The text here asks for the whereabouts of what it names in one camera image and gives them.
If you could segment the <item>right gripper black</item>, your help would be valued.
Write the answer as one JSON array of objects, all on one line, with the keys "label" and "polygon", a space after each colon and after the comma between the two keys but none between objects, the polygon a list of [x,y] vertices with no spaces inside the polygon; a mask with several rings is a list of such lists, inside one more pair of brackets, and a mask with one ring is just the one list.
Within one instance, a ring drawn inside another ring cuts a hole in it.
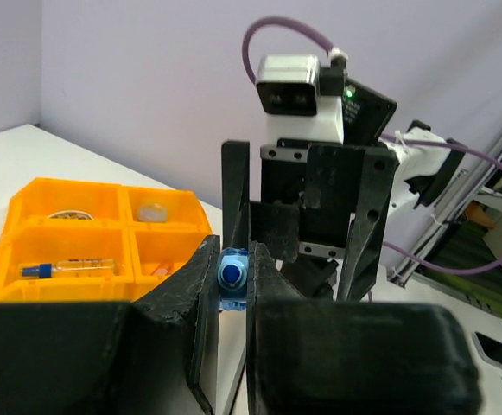
[{"label": "right gripper black", "polygon": [[[358,301],[375,284],[397,156],[381,147],[279,140],[260,149],[251,237],[305,297]],[[250,143],[221,146],[222,247],[250,245]]]}]

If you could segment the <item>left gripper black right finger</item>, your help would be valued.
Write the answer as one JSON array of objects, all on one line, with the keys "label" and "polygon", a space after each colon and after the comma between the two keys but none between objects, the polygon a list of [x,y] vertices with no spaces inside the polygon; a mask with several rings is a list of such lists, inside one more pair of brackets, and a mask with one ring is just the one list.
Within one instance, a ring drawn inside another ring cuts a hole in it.
[{"label": "left gripper black right finger", "polygon": [[250,250],[252,414],[476,414],[480,373],[457,318],[428,303],[304,297],[267,247]]}]

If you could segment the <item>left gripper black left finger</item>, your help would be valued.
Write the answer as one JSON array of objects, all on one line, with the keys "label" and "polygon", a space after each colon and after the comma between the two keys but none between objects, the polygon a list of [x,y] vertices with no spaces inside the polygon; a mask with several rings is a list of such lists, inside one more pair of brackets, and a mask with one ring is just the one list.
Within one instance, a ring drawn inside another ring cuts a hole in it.
[{"label": "left gripper black left finger", "polygon": [[139,300],[0,304],[0,414],[212,414],[219,237]]}]

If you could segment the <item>blue highlighter pen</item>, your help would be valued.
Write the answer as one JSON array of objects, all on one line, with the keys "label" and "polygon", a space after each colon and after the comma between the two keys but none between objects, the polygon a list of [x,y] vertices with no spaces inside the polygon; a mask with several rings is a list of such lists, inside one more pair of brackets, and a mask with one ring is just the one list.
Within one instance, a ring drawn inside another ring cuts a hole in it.
[{"label": "blue highlighter pen", "polygon": [[244,248],[226,248],[217,268],[219,307],[222,311],[243,311],[247,303],[249,253]]}]

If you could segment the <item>small blue-capped glue bottle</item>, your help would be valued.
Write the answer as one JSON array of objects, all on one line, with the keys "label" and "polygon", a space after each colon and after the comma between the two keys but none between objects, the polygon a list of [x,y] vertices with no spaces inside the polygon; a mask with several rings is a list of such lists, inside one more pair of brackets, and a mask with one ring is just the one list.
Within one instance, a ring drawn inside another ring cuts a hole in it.
[{"label": "small blue-capped glue bottle", "polygon": [[109,277],[118,273],[113,259],[68,259],[55,263],[24,266],[22,278],[84,278]]}]

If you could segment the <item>clear tape roll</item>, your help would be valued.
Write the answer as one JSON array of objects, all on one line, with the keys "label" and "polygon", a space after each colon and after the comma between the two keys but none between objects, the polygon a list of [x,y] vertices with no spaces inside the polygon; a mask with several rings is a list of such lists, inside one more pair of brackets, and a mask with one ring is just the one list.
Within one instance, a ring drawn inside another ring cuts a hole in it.
[{"label": "clear tape roll", "polygon": [[93,220],[93,216],[85,211],[80,210],[61,210],[52,213],[48,219],[53,220]]}]

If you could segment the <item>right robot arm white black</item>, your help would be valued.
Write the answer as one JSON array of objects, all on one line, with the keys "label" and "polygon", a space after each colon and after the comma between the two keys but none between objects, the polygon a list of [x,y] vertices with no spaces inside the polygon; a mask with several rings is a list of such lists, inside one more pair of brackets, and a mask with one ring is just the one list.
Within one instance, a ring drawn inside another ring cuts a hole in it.
[{"label": "right robot arm white black", "polygon": [[462,154],[420,122],[382,137],[395,103],[357,82],[340,96],[335,88],[323,82],[313,117],[267,117],[257,201],[249,191],[250,145],[222,145],[223,245],[265,245],[308,297],[338,272],[338,298],[358,300],[376,282],[387,221],[434,203]]}]

